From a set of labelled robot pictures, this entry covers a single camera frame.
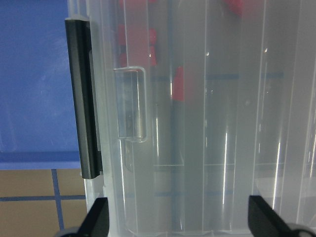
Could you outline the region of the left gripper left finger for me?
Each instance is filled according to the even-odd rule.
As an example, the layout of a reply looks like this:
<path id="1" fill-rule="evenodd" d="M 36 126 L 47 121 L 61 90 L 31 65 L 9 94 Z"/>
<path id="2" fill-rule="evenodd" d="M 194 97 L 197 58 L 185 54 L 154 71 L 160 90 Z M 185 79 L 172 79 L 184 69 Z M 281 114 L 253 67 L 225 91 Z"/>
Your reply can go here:
<path id="1" fill-rule="evenodd" d="M 109 234 L 109 206 L 106 197 L 95 200 L 83 223 L 79 227 L 77 237 L 107 237 Z"/>

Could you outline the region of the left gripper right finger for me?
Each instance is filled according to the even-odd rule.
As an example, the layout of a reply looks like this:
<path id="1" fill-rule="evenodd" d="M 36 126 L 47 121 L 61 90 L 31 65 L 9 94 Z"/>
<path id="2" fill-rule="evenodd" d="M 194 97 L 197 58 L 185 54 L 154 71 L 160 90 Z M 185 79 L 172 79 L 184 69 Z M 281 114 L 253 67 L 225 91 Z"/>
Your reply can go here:
<path id="1" fill-rule="evenodd" d="M 248 227 L 254 237 L 296 236 L 261 196 L 248 198 Z"/>

